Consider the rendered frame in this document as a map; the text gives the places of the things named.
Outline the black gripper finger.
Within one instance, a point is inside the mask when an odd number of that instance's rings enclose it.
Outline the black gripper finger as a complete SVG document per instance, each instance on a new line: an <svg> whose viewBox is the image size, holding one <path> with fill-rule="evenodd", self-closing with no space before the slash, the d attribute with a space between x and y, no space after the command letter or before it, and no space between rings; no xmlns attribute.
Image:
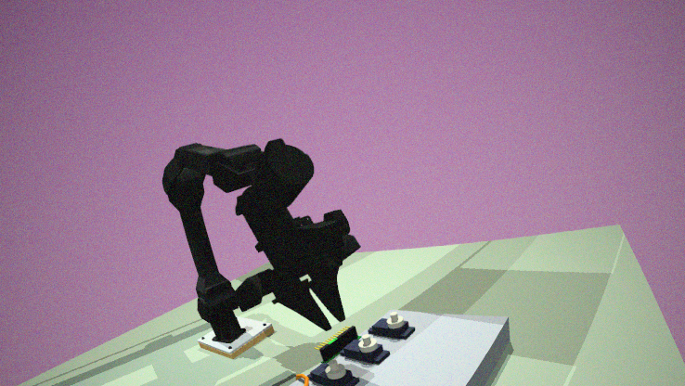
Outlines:
<svg viewBox="0 0 685 386"><path fill-rule="evenodd" d="M343 322L346 318L337 284L337 275L342 264L343 261L340 261L329 266L323 273L308 282L309 289L339 322Z"/></svg>
<svg viewBox="0 0 685 386"><path fill-rule="evenodd" d="M325 329L325 331L332 329L330 322L320 310L315 298L311 294L308 278L284 290L281 295L278 295L272 301L273 304L278 302L307 318L311 323Z"/></svg>

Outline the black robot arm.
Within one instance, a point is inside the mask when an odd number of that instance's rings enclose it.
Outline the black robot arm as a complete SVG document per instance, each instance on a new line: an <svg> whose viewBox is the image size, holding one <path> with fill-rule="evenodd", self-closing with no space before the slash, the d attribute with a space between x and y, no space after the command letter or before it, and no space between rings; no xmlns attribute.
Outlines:
<svg viewBox="0 0 685 386"><path fill-rule="evenodd" d="M265 151L255 144L224 149L193 143L177 149L164 169L163 189L180 211L199 274L196 292L200 318L210 322L215 333L212 341L232 343L246 328L240 327L235 316L234 310L239 309L235 290L218 271L203 221L200 206L207 174L226 193L248 187L237 197L236 215L243 214L255 234L269 220L290 213L287 208L313 177L314 164L307 154L285 145L280 138L268 141ZM294 228L288 222L279 225L287 256L295 252L317 258L344 246L342 237L350 233L342 210L325 213L323 221L316 224L310 216L300 221L302 226Z"/></svg>

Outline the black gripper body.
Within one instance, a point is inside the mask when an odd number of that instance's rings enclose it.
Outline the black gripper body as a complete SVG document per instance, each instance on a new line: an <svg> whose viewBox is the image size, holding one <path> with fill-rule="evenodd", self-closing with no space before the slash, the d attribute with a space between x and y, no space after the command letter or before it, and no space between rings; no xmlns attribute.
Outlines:
<svg viewBox="0 0 685 386"><path fill-rule="evenodd" d="M254 247L258 252L265 253L274 269L268 268L246 278L235 290L235 301L241 312L261 304L262 298L271 292L277 298L284 290L301 282L300 278L307 274L311 280L314 279L329 266L344 261L361 248L355 237L347 234L342 237L344 246L327 251L317 258L296 255L295 252L287 256L279 229L279 225L286 222L291 228L302 226L300 217L293 219L291 214L287 213L276 216L255 231L258 243Z"/></svg>

